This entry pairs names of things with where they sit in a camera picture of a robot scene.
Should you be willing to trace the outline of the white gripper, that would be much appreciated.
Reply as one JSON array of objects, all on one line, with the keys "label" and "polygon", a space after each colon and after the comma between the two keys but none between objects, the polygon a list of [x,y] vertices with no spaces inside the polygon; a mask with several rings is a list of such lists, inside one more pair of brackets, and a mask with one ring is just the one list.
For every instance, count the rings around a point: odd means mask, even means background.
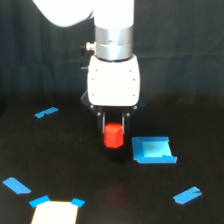
[{"label": "white gripper", "polygon": [[[87,90],[81,97],[83,105],[96,110],[98,107],[124,107],[136,110],[144,107],[146,98],[140,90],[138,59],[107,62],[95,55],[90,58],[87,73]],[[105,133],[106,113],[97,113],[98,128]],[[130,113],[122,113],[123,133],[130,131]]]}]

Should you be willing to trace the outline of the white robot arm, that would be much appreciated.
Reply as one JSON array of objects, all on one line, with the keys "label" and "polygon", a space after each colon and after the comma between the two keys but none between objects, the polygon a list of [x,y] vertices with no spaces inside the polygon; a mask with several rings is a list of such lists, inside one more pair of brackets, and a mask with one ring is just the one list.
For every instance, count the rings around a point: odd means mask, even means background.
[{"label": "white robot arm", "polygon": [[58,27],[70,27],[93,19],[95,40],[91,51],[87,90],[82,102],[98,116],[101,129],[107,107],[122,109],[122,126],[129,128],[131,112],[140,101],[140,69],[133,53],[135,0],[32,0],[40,12]]}]

